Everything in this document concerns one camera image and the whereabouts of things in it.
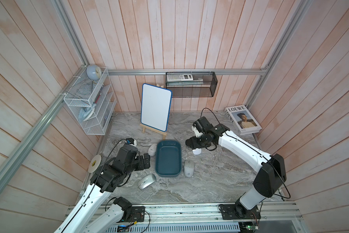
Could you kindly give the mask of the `white slim mouse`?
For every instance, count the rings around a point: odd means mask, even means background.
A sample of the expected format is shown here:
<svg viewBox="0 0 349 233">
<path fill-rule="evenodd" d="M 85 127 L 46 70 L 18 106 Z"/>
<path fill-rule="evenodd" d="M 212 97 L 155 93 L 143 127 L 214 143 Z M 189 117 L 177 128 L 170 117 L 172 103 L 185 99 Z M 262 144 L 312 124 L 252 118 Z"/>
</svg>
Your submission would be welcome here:
<svg viewBox="0 0 349 233">
<path fill-rule="evenodd" d="M 194 150 L 192 151 L 192 153 L 193 153 L 194 155 L 200 155 L 201 152 L 202 152 L 202 149 L 194 149 Z"/>
</svg>

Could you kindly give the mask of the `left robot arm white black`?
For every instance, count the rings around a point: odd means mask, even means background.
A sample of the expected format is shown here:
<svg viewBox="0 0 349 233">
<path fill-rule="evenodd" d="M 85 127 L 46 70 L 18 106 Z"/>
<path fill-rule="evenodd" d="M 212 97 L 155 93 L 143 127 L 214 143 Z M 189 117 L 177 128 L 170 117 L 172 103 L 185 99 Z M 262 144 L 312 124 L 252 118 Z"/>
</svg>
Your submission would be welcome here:
<svg viewBox="0 0 349 233">
<path fill-rule="evenodd" d="M 94 221 L 90 221 L 106 199 L 121 187 L 134 171 L 150 168 L 150 155 L 139 154 L 137 147 L 123 145 L 117 157 L 100 166 L 90 179 L 85 193 L 56 233 L 104 233 L 113 224 L 134 220 L 132 204 L 123 197 L 115 198 L 111 206 Z"/>
</svg>

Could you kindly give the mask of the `silver mouse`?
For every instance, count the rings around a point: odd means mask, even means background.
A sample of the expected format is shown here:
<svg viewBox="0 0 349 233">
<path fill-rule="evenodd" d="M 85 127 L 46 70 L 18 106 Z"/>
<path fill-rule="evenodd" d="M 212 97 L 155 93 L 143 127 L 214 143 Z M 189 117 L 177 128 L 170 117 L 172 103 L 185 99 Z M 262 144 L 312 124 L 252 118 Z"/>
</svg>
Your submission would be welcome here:
<svg viewBox="0 0 349 233">
<path fill-rule="evenodd" d="M 138 182 L 138 188 L 140 190 L 145 189 L 146 187 L 150 186 L 151 184 L 153 184 L 154 182 L 157 181 L 157 178 L 155 175 L 153 174 L 149 174 L 145 177 L 143 177 L 139 182 Z"/>
</svg>

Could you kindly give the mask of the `white round mouse with logo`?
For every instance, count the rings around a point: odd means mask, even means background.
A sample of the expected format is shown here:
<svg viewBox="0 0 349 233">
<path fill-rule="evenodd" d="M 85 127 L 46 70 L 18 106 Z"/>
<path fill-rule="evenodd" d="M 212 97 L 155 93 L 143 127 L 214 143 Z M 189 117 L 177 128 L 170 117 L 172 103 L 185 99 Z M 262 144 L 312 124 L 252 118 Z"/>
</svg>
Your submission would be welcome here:
<svg viewBox="0 0 349 233">
<path fill-rule="evenodd" d="M 155 156 L 157 152 L 157 144 L 152 144 L 148 149 L 148 154 L 150 156 Z"/>
</svg>

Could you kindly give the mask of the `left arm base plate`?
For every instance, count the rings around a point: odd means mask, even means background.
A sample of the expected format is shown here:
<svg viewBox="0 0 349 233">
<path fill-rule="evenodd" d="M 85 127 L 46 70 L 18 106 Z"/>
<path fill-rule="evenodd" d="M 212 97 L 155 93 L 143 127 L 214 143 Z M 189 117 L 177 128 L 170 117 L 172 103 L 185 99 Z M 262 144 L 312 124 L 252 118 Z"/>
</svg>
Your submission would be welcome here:
<svg viewBox="0 0 349 233">
<path fill-rule="evenodd" d="M 133 206 L 123 212 L 123 217 L 119 223 L 126 222 L 143 222 L 145 219 L 145 207 L 144 206 Z"/>
</svg>

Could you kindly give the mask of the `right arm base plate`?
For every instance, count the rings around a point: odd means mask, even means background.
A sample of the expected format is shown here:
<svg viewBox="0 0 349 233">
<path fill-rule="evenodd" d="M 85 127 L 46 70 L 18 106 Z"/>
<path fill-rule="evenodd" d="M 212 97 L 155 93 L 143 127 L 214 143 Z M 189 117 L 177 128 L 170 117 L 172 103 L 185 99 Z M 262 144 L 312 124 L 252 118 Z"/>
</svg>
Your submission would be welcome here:
<svg viewBox="0 0 349 233">
<path fill-rule="evenodd" d="M 246 210 L 242 205 L 220 204 L 218 206 L 223 220 L 252 219 L 260 220 L 261 215 L 257 206 L 251 210 Z"/>
</svg>

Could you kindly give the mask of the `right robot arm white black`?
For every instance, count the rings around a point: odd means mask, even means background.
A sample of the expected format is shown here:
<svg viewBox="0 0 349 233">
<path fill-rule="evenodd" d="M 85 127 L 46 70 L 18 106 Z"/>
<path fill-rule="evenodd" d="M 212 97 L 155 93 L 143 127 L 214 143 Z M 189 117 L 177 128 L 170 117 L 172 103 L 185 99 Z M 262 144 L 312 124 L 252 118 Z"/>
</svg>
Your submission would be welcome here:
<svg viewBox="0 0 349 233">
<path fill-rule="evenodd" d="M 247 217 L 260 202 L 271 198 L 281 186 L 285 186 L 285 164 L 279 154 L 270 155 L 259 150 L 223 124 L 213 126 L 206 123 L 202 126 L 194 123 L 192 130 L 195 136 L 186 140 L 186 146 L 194 152 L 212 145 L 220 146 L 234 153 L 257 173 L 252 187 L 235 202 L 233 212 L 237 218 Z"/>
</svg>

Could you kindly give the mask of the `grey white mouse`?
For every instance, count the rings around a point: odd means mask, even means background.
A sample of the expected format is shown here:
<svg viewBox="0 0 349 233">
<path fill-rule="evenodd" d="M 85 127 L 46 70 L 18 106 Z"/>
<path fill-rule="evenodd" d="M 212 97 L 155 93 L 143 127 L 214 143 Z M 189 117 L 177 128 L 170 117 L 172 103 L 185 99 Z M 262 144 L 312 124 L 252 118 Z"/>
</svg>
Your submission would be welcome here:
<svg viewBox="0 0 349 233">
<path fill-rule="evenodd" d="M 192 160 L 186 160 L 184 162 L 184 175 L 188 178 L 194 175 L 195 164 Z"/>
</svg>

